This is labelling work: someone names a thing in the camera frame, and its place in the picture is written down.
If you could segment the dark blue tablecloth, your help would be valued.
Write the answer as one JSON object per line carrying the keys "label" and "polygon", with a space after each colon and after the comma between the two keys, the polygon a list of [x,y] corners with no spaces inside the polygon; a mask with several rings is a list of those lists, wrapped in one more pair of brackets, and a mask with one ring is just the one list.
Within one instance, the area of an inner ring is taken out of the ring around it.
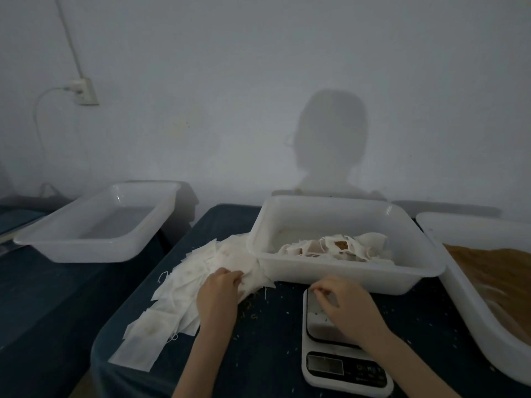
{"label": "dark blue tablecloth", "polygon": [[[168,398],[189,357],[194,337],[180,334],[146,373],[109,363],[125,328],[148,307],[163,273],[211,240],[251,230],[260,209],[220,204],[210,208],[165,256],[101,329],[91,350],[91,375],[100,398]],[[224,356],[214,398],[348,398],[310,386],[301,370],[302,303],[307,286],[276,283],[249,295]],[[407,294],[373,294],[388,327],[463,398],[531,398],[481,354],[438,278],[419,281]]]}
{"label": "dark blue tablecloth", "polygon": [[0,256],[0,398],[68,398],[101,328],[164,255],[156,234],[122,263],[55,263],[29,246]]}

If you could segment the white plastic tub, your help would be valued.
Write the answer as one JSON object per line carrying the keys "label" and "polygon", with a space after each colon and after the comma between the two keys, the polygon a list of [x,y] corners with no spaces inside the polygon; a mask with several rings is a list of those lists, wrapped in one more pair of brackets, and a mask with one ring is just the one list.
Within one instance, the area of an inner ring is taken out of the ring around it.
{"label": "white plastic tub", "polygon": [[119,263],[137,256],[175,208],[172,181],[120,182],[79,198],[17,232],[56,263]]}
{"label": "white plastic tub", "polygon": [[512,335],[490,310],[444,245],[531,253],[531,223],[453,213],[422,212],[416,221],[446,265],[440,280],[487,360],[514,381],[531,387],[531,345]]}
{"label": "white plastic tub", "polygon": [[[388,237],[385,247],[394,266],[278,254],[283,245],[293,242],[369,232]],[[406,211],[381,200],[271,196],[249,233],[247,248],[272,281],[312,284],[337,275],[377,294],[405,294],[421,279],[438,277],[446,270],[433,244]]]}

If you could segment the person's right hand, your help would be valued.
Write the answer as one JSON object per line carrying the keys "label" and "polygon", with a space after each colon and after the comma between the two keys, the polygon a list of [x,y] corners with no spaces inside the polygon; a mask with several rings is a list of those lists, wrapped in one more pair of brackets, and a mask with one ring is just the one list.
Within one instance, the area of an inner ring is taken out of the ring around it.
{"label": "person's right hand", "polygon": [[346,287],[342,295],[341,307],[322,309],[343,335],[359,345],[355,341],[356,336],[370,330],[388,329],[388,326],[370,294],[357,282],[344,280]]}

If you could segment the white wall socket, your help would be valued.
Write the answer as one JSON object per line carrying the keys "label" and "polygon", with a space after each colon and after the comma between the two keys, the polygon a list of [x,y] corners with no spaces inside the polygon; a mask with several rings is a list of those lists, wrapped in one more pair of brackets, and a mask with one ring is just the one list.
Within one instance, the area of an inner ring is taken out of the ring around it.
{"label": "white wall socket", "polygon": [[74,103],[79,106],[99,106],[99,101],[91,79],[73,79],[67,86],[68,91],[73,94]]}

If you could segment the heap of filled tea sachets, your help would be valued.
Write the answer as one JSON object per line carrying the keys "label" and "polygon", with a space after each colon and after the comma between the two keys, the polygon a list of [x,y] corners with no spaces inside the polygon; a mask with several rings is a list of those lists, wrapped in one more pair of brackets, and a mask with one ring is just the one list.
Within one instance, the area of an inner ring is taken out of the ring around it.
{"label": "heap of filled tea sachets", "polygon": [[283,245],[277,254],[394,266],[392,252],[387,245],[388,237],[377,232],[355,237],[336,234]]}

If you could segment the person's right forearm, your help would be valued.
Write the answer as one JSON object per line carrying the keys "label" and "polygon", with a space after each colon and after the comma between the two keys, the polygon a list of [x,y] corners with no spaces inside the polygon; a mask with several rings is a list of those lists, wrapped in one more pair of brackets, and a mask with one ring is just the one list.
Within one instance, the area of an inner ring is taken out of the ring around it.
{"label": "person's right forearm", "polygon": [[370,330],[355,341],[386,370],[409,398],[461,398],[390,330]]}

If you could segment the white filter bag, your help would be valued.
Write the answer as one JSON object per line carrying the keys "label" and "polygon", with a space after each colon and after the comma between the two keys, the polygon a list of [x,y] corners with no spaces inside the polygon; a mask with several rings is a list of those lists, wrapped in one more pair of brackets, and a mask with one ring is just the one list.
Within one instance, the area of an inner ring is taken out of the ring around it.
{"label": "white filter bag", "polygon": [[258,260],[254,260],[250,270],[241,278],[238,286],[238,303],[241,303],[250,294],[255,294],[261,288],[275,289],[275,284],[265,274]]}

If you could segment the white digital kitchen scale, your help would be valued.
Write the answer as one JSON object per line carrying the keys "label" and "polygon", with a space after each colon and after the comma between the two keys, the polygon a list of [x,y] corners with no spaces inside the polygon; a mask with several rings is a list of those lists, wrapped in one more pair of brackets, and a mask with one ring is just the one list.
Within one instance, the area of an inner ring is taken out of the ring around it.
{"label": "white digital kitchen scale", "polygon": [[301,352],[311,386],[370,398],[388,398],[394,390],[389,374],[341,333],[309,289],[303,294]]}

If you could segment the person's left forearm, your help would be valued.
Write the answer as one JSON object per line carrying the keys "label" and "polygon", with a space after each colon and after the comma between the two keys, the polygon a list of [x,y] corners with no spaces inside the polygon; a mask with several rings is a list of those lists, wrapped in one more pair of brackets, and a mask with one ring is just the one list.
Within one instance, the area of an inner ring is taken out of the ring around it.
{"label": "person's left forearm", "polygon": [[234,325],[202,323],[171,398],[211,398]]}

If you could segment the pile of empty white sachets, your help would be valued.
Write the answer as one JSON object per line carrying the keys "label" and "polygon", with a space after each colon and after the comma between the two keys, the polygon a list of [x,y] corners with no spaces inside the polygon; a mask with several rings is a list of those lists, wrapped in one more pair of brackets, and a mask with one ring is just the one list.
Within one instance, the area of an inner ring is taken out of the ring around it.
{"label": "pile of empty white sachets", "polygon": [[209,241],[187,253],[185,258],[165,272],[164,281],[151,297],[153,304],[130,323],[123,342],[109,363],[149,372],[164,346],[183,333],[194,335],[200,326],[196,297],[207,277],[218,268],[246,274],[255,258],[246,247],[248,234]]}

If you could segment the person's left hand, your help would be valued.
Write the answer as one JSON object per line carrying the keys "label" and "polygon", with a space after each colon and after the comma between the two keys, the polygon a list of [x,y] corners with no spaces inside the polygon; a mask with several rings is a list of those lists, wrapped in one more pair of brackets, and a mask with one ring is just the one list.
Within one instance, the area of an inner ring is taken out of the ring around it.
{"label": "person's left hand", "polygon": [[237,318],[238,291],[223,290],[217,285],[217,270],[200,287],[196,307],[200,327],[214,331],[231,332]]}

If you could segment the brown loose tea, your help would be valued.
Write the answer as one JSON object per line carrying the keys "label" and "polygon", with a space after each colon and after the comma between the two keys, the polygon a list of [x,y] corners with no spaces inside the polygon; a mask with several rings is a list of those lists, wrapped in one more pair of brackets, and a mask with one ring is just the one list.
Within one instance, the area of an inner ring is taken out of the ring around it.
{"label": "brown loose tea", "polygon": [[531,346],[531,253],[444,246],[501,326]]}

